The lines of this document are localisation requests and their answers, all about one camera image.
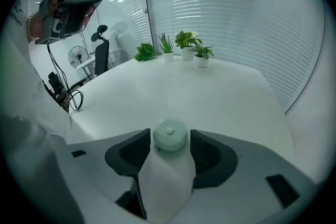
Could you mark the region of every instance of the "grey panel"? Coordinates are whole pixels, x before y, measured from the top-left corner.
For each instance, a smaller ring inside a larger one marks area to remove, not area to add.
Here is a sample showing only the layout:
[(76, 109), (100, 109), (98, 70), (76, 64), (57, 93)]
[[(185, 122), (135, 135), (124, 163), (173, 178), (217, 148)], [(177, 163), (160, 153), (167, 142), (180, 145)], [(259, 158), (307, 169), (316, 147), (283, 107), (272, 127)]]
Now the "grey panel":
[(83, 174), (90, 179), (111, 201), (119, 199), (126, 191), (132, 188), (134, 179), (128, 176), (118, 175), (105, 161), (106, 151), (113, 145), (119, 144), (137, 134), (140, 131), (102, 139), (98, 141), (85, 142), (68, 145), (71, 152), (83, 150), (85, 155), (74, 158)]
[(50, 137), (62, 175), (83, 214), (85, 223), (144, 223), (141, 218), (130, 214), (114, 201), (111, 201), (106, 195), (107, 192), (101, 189), (104, 185), (100, 185), (99, 189), (97, 184), (92, 184), (91, 177), (83, 174), (83, 167), (76, 164), (76, 159), (80, 159), (81, 157), (74, 158), (70, 150), (70, 147), (74, 148), (76, 145), (67, 146), (65, 140), (57, 135), (51, 135)]
[(238, 166), (219, 187), (194, 189), (189, 201), (169, 223), (256, 223), (282, 211), (265, 180), (267, 176), (281, 174), (299, 195), (307, 194), (313, 186), (308, 177), (264, 146), (199, 132), (232, 148), (238, 156)]

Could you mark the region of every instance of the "potted plant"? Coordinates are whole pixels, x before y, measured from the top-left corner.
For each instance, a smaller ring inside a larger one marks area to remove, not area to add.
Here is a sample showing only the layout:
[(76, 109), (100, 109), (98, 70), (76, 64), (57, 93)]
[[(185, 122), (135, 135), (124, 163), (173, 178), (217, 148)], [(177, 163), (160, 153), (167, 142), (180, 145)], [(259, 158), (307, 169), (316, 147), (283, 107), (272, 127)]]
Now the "potted plant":
[(197, 41), (202, 44), (202, 41), (197, 38), (197, 32), (195, 31), (180, 31), (177, 33), (175, 43), (177, 47), (181, 48), (183, 61), (191, 61), (194, 59), (194, 54), (191, 49), (194, 48), (192, 44), (198, 45)]
[(161, 35), (161, 37), (159, 36), (159, 39), (161, 41), (160, 44), (160, 48), (163, 51), (163, 59), (165, 62), (172, 62), (173, 61), (173, 57), (174, 57), (174, 53), (173, 53), (173, 44), (168, 38), (166, 38), (165, 33), (163, 33)]
[(211, 48), (212, 46), (209, 47), (203, 47), (202, 45), (195, 45), (195, 48), (192, 48), (191, 51), (192, 52), (196, 52), (196, 65), (198, 67), (206, 67), (208, 65), (209, 62), (209, 55), (214, 55), (212, 53), (212, 50), (210, 50), (209, 48)]
[(156, 55), (154, 47), (149, 43), (141, 43), (141, 46), (137, 47), (137, 50), (139, 53), (135, 55), (134, 58), (138, 62), (148, 61)]

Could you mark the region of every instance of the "white cylinder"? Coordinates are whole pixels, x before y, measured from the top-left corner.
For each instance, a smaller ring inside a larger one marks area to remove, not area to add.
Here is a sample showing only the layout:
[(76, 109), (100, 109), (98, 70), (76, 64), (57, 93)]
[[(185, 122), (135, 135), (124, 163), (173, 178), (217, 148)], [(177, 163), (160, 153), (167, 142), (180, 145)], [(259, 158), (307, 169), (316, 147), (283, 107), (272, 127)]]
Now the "white cylinder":
[(186, 47), (181, 49), (183, 61), (192, 61), (194, 59), (195, 52), (190, 51), (191, 49), (192, 47)]
[(163, 54), (164, 62), (172, 62), (174, 60), (174, 53)]
[(187, 137), (188, 129), (185, 124), (173, 118), (160, 122), (153, 131), (156, 145), (164, 151), (178, 151), (185, 145)]
[(198, 67), (206, 67), (209, 63), (209, 59), (203, 57), (195, 57), (196, 65)]

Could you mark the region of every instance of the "black pad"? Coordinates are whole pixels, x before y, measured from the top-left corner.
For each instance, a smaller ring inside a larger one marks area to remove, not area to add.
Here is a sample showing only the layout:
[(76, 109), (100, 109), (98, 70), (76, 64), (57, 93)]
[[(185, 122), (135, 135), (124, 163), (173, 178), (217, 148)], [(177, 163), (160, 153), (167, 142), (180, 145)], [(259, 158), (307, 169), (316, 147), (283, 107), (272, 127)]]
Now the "black pad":
[(74, 158), (77, 158), (81, 155), (85, 155), (86, 152), (85, 151), (82, 151), (82, 150), (79, 150), (79, 151), (74, 151), (74, 152), (71, 152), (71, 154), (73, 155)]
[(100, 25), (100, 26), (98, 26), (98, 28), (97, 28), (97, 34), (98, 34), (98, 35), (99, 35), (99, 34), (102, 34), (102, 33), (104, 33), (106, 30), (107, 30), (107, 26), (106, 26), (106, 25)]
[(141, 133), (109, 148), (106, 163), (119, 175), (138, 178), (138, 173), (151, 150), (151, 130)]
[(299, 194), (292, 188), (283, 175), (266, 177), (266, 181), (278, 197), (284, 208), (290, 206), (299, 198)]
[(217, 187), (236, 170), (238, 157), (234, 150), (197, 130), (190, 130), (190, 152), (195, 162), (193, 188)]
[(92, 42), (96, 42), (98, 40), (98, 34), (97, 33), (94, 33), (91, 37), (91, 41)]
[(131, 190), (126, 191), (117, 201), (115, 201), (115, 203), (126, 209), (128, 212), (143, 219), (147, 219), (137, 180), (134, 181)]

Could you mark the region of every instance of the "green leaves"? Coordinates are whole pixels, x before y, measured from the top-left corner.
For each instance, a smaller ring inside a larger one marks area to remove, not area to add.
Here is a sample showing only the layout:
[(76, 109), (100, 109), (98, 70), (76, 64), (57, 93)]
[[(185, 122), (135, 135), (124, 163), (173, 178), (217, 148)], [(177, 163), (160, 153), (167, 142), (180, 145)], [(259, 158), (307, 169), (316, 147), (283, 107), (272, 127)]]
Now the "green leaves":
[(155, 56), (154, 47), (149, 43), (141, 43), (140, 47), (137, 47), (138, 54), (134, 56), (137, 61), (148, 61)]
[(210, 54), (212, 56), (214, 55), (212, 53), (212, 50), (209, 49), (211, 47), (213, 47), (213, 46), (203, 47), (202, 45), (197, 44), (197, 45), (195, 45), (195, 48), (191, 49), (191, 51), (196, 52), (197, 57), (203, 57), (205, 59), (208, 59), (209, 58), (208, 54)]
[(176, 46), (183, 49), (186, 47), (193, 47), (192, 44), (197, 45), (198, 44), (197, 42), (202, 44), (202, 41), (199, 38), (196, 38), (197, 32), (193, 32), (193, 33), (194, 33), (194, 36), (191, 32), (180, 31), (176, 35), (176, 40), (175, 40)]
[(161, 41), (160, 48), (163, 50), (164, 54), (170, 54), (173, 52), (173, 44), (171, 43), (169, 36), (166, 38), (165, 33), (163, 33), (161, 36), (159, 36), (159, 39)]

